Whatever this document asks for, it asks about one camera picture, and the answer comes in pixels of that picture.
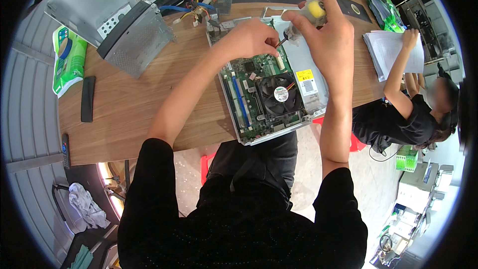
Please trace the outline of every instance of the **yellow warning label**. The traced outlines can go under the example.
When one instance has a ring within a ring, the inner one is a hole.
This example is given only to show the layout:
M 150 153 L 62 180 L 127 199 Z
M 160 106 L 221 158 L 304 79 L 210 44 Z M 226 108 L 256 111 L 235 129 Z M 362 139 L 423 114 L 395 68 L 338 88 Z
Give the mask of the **yellow warning label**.
M 311 69 L 306 69 L 300 72 L 297 72 L 297 78 L 299 79 L 299 82 L 302 82 L 304 80 L 310 80 L 314 79 L 314 75 L 312 74 Z

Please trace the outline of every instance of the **cpu fan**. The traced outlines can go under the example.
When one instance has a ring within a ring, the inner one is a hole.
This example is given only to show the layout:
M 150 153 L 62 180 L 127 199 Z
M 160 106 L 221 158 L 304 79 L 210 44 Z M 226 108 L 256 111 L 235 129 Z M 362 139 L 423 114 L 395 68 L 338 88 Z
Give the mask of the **cpu fan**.
M 257 81 L 256 88 L 260 94 L 260 101 L 270 117 L 283 116 L 302 107 L 302 98 L 291 73 L 263 78 Z

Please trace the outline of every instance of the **plastic chair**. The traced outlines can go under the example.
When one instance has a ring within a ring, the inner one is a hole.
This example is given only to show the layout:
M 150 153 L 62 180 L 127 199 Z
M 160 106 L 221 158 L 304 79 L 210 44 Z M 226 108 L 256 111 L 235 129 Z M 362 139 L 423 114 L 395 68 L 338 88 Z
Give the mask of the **plastic chair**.
M 322 126 L 324 123 L 324 117 L 316 118 L 312 122 L 314 124 L 320 124 Z M 350 133 L 350 152 L 359 152 L 365 146 L 367 145 L 364 143 L 361 143 L 360 140 L 358 140 L 353 133 Z
M 206 182 L 207 172 L 209 171 L 209 165 L 207 164 L 207 162 L 210 159 L 214 158 L 215 155 L 216 153 L 213 153 L 209 156 L 201 157 L 201 185 L 204 185 L 204 183 Z

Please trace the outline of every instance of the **green package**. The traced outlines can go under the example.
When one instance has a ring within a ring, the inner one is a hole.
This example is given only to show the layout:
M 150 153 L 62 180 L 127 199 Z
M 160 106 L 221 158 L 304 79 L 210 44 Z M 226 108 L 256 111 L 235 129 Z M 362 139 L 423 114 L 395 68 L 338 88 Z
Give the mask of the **green package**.
M 83 80 L 87 42 L 62 25 L 53 32 L 53 48 L 53 92 L 59 98 L 70 86 Z

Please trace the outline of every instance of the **wooden table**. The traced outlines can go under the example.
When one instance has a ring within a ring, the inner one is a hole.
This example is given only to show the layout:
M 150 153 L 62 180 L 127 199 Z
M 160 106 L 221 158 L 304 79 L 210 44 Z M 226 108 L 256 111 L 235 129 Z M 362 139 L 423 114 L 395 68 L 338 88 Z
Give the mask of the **wooden table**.
M 362 4 L 373 23 L 347 16 L 355 27 L 355 73 L 353 105 L 383 97 L 372 59 L 362 35 L 379 29 L 366 0 Z M 265 6 L 276 3 L 235 3 L 231 14 L 221 20 L 260 16 Z M 176 15 L 165 17 L 168 24 Z M 173 25 L 177 42 L 170 42 L 150 63 L 139 79 L 134 79 L 102 60 L 88 45 L 85 76 L 96 76 L 93 122 L 80 122 L 82 83 L 76 83 L 59 99 L 60 131 L 69 135 L 71 164 L 91 164 L 137 158 L 151 118 L 171 89 L 209 49 L 205 26 L 190 21 Z M 219 80 L 207 87 L 179 134 L 175 151 L 236 139 Z

